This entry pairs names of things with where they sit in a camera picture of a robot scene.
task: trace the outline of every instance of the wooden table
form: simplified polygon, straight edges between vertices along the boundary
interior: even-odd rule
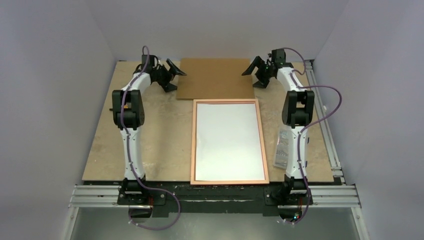
[[[82,180],[121,181],[124,179],[124,143],[112,112],[112,91],[123,88],[139,62],[118,61],[104,101],[97,130]],[[303,69],[301,63],[295,68]],[[307,86],[306,75],[297,75]],[[178,77],[171,83],[178,85]],[[266,89],[254,89],[259,100],[265,153],[270,181],[283,181],[285,170],[273,165],[281,112],[286,98],[283,86],[271,79]],[[193,100],[177,100],[176,91],[165,93],[153,83],[142,95],[145,123],[141,130],[142,162],[149,181],[190,181]],[[314,111],[312,121],[317,119]],[[309,130],[307,177],[310,182],[332,182],[329,156],[319,124]]]

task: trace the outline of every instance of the cardboard sheet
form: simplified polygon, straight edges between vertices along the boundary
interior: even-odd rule
[[[177,99],[254,99],[248,58],[183,58]]]

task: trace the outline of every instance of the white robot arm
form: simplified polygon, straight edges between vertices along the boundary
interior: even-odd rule
[[[312,121],[315,94],[311,90],[301,88],[302,84],[293,73],[293,65],[286,62],[284,49],[272,50],[268,56],[269,59],[266,62],[260,56],[255,57],[242,75],[250,75],[257,68],[255,76],[258,81],[253,84],[254,87],[264,89],[268,86],[270,78],[275,77],[287,91],[282,109],[282,122],[289,126],[287,129],[290,133],[288,134],[288,161],[282,194],[285,196],[304,195],[307,192],[305,184],[308,165],[306,152],[309,138],[308,130],[303,129]]]
[[[112,92],[113,121],[120,129],[120,134],[123,140],[125,156],[124,176],[130,181],[136,180],[136,176],[131,169],[131,164],[138,177],[142,179],[145,176],[140,141],[142,125],[145,120],[142,94],[153,82],[157,82],[165,92],[176,90],[177,86],[171,84],[170,81],[174,79],[175,75],[186,75],[169,59],[166,60],[169,65],[169,70],[167,70],[158,60],[157,64],[154,66],[155,59],[157,60],[156,56],[150,55],[149,61],[147,61],[147,55],[143,55],[142,63],[135,69],[131,81],[129,81],[129,83],[122,89],[114,90]],[[141,69],[145,64],[147,64],[147,66],[145,66],[145,72],[140,75],[142,71]],[[124,112],[122,113],[122,100],[126,90],[127,94],[124,101]],[[121,124],[121,114],[123,114],[123,122],[128,130],[130,136],[129,139],[127,132]]]
[[[291,67],[283,67],[278,69],[276,79],[283,85],[284,89],[287,92],[295,91],[298,93],[305,92],[305,89],[300,89],[303,85],[299,82],[295,74],[293,74],[293,79],[297,82],[297,85],[293,82],[290,77],[290,73],[293,71]],[[301,170],[298,163],[298,137],[300,131],[304,128],[304,125],[294,125],[293,127],[288,127],[289,131],[288,136],[288,160],[287,160],[287,169],[285,170],[285,175],[290,179],[303,179]],[[306,177],[306,157],[307,157],[307,147],[309,142],[308,129],[304,130],[300,136],[300,163],[303,168],[303,174]]]
[[[138,72],[134,73],[132,75],[132,79],[130,82],[133,81],[133,79],[137,78],[139,75]],[[134,81],[132,86],[130,86],[130,83],[128,83],[125,87],[121,89],[121,91],[125,91],[129,87],[129,91],[132,90],[139,90],[140,95],[143,95],[144,91],[150,86],[151,84],[150,74],[143,73],[141,76]],[[140,135],[142,132],[142,126],[134,128],[128,128],[128,131],[130,133],[130,139],[129,139],[129,148],[127,148],[127,132],[124,129],[120,130],[120,134],[122,136],[123,140],[123,152],[125,156],[125,178],[128,180],[136,180],[136,177],[134,176],[133,172],[131,171],[130,161],[128,160],[128,154],[131,154],[131,160],[132,160],[132,166],[135,169],[135,172],[137,173],[137,176],[140,176],[140,178],[143,178],[145,175],[145,170],[143,168],[142,163],[142,151],[141,151],[141,144],[140,144]]]

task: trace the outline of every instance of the gray wall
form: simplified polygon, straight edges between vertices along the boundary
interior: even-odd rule
[[[114,64],[83,0],[1,1],[0,239],[59,239]]]
[[[344,96],[329,123],[375,240],[424,236],[423,13],[418,0],[350,0],[314,62]]]
[[[158,56],[174,59],[252,58],[281,47],[314,59],[347,2],[87,0],[120,60],[140,59],[143,45]]]

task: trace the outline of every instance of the black clamp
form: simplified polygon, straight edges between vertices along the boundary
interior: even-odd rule
[[[284,176],[284,182],[281,185],[265,187],[263,194],[266,206],[299,206],[314,203],[312,196],[308,197],[304,180],[293,177]],[[302,209],[278,208],[278,213],[283,219],[293,219],[296,214],[302,215]]]
[[[146,178],[140,179],[146,184]],[[138,183],[137,180],[128,180],[125,178],[118,187],[119,196],[116,204],[118,205],[151,205],[162,206],[166,202],[166,197],[162,191],[148,190]]]
[[[141,64],[139,64],[134,71],[134,74],[140,73],[146,64],[147,55],[141,57]],[[168,58],[166,63],[169,65],[169,70],[164,65],[159,64],[158,57],[150,55],[145,72],[150,74],[151,84],[157,82],[163,90],[168,93],[177,90],[177,86],[171,84],[170,81],[174,80],[176,75],[187,76],[187,74],[179,69],[175,64]]]
[[[258,81],[253,84],[255,88],[265,89],[270,83],[270,78],[277,77],[278,69],[284,67],[293,68],[293,64],[286,62],[284,49],[274,49],[268,54],[268,57],[270,60],[267,59],[265,62],[260,56],[256,56],[246,71],[241,74],[242,76],[250,75],[256,67],[257,71],[254,75]]]

